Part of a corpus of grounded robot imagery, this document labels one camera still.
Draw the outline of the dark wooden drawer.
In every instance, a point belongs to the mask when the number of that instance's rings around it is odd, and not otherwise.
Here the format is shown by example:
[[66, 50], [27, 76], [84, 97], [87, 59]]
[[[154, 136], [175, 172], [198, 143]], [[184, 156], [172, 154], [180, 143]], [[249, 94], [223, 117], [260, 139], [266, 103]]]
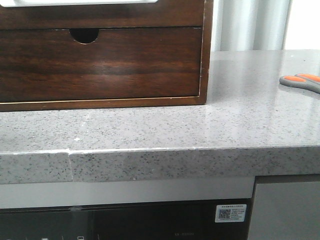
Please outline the dark wooden drawer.
[[210, 0], [1, 7], [2, 30], [202, 26]]
[[194, 27], [110, 28], [82, 44], [69, 30], [4, 30], [0, 100], [195, 96], [201, 38]]

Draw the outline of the grey orange handled scissors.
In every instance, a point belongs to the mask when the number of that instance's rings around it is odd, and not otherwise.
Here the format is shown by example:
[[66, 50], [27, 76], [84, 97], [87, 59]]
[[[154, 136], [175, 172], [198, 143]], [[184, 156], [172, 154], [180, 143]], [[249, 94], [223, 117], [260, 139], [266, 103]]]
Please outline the grey orange handled scissors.
[[312, 74], [299, 73], [296, 75], [286, 75], [279, 79], [279, 83], [293, 88], [305, 89], [320, 93], [320, 77]]

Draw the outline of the dark wooden drawer cabinet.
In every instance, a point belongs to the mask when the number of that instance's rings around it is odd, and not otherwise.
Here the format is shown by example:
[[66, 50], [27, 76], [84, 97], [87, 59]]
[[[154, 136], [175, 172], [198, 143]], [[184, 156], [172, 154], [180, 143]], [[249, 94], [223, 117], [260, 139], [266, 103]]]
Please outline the dark wooden drawer cabinet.
[[[88, 5], [119, 5], [119, 4], [147, 4], [158, 0], [3, 0], [0, 8], [26, 8], [50, 6], [88, 6]], [[67, 28], [67, 29], [1, 29], [2, 31], [34, 31], [34, 30], [68, 30], [75, 41], [87, 45], [94, 42], [102, 29], [133, 29], [133, 28], [199, 28], [201, 35], [201, 55], [199, 91], [194, 96], [164, 96], [164, 97], [134, 97], [134, 98], [107, 98], [83, 100], [40, 100], [2, 102], [0, 109], [3, 112], [34, 111], [34, 110], [63, 110], [63, 109], [95, 109], [117, 107], [151, 107], [175, 105], [202, 105], [207, 100], [211, 33], [212, 33], [213, 2], [210, 8], [205, 9], [202, 25], [198, 26], [153, 26], [153, 27], [107, 27], [107, 28]]]

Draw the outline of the black built-in appliance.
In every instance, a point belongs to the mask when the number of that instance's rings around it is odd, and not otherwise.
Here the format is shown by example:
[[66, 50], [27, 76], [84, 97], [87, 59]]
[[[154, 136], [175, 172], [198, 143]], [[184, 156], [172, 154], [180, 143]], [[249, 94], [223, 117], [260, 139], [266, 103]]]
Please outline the black built-in appliance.
[[[255, 179], [3, 184], [3, 240], [245, 240]], [[246, 204], [216, 223], [217, 205]]]

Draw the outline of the white QR code sticker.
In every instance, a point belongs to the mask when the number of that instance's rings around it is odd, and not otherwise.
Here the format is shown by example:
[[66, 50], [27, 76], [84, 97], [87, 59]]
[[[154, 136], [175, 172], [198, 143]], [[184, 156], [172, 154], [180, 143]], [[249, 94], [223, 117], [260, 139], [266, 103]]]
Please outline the white QR code sticker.
[[242, 223], [246, 217], [246, 204], [222, 204], [216, 206], [215, 223]]

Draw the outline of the white sheer curtain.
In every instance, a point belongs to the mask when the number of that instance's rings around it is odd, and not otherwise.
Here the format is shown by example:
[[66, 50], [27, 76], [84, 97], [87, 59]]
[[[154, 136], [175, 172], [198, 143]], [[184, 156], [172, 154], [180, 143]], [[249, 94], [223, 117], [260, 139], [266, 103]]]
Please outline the white sheer curtain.
[[211, 51], [281, 50], [290, 0], [215, 0]]

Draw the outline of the grey cabinet door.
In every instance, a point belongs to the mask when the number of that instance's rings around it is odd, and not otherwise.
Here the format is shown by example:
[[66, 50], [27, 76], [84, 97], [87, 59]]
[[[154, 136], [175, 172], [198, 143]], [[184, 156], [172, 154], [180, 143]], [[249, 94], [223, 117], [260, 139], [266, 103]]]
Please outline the grey cabinet door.
[[250, 240], [318, 240], [320, 176], [259, 176], [255, 179]]

